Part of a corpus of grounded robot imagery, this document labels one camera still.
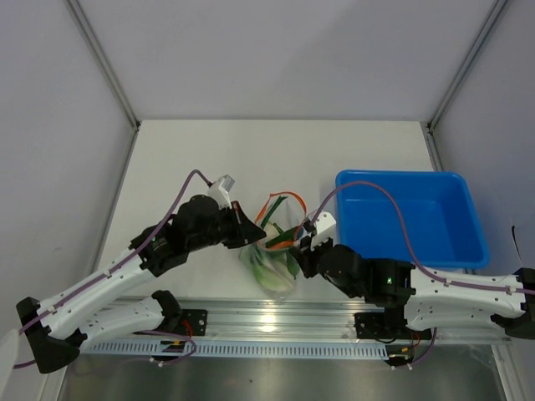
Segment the clear zip bag orange zipper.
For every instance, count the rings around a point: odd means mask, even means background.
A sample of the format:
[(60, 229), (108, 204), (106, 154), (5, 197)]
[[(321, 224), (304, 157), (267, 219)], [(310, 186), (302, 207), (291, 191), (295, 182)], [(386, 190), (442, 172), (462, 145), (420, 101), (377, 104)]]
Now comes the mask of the clear zip bag orange zipper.
[(273, 300), (283, 300), (296, 287), (300, 270), (290, 248), (306, 215), (306, 203), (297, 193), (285, 190), (270, 194), (255, 219), (266, 237), (238, 254), (241, 264)]

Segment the green lettuce head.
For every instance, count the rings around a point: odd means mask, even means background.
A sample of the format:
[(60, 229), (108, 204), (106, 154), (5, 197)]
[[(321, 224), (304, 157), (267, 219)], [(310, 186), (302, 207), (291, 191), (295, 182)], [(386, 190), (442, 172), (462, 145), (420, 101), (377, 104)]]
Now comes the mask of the green lettuce head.
[(287, 269), (288, 250), (269, 251), (249, 246), (240, 253), (240, 261), (249, 269), (257, 284), (272, 297), (286, 297), (295, 287)]

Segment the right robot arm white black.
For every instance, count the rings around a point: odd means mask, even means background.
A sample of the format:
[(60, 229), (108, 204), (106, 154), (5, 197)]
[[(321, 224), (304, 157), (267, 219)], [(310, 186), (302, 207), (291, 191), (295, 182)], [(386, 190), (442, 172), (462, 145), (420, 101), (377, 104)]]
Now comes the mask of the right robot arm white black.
[(441, 272), (409, 261), (363, 258), (348, 246), (309, 239), (290, 250), (307, 278), (321, 276), (349, 298), (384, 310), (391, 337), (447, 327), (500, 327), (510, 338), (534, 338), (534, 271), (478, 276)]

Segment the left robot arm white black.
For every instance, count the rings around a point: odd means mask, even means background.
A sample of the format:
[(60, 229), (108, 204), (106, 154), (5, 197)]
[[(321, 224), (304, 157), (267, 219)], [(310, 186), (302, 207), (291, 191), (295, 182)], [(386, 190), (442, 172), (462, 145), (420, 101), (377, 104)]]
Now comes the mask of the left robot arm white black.
[(195, 195), (178, 212), (133, 239), (120, 257), (52, 297), (26, 297), (16, 308), (22, 331), (42, 374), (72, 363), (81, 351), (132, 332), (174, 333), (182, 310), (174, 296), (159, 290), (132, 307), (108, 309), (125, 292), (162, 276), (209, 246), (233, 250), (265, 238), (237, 201), (226, 206)]

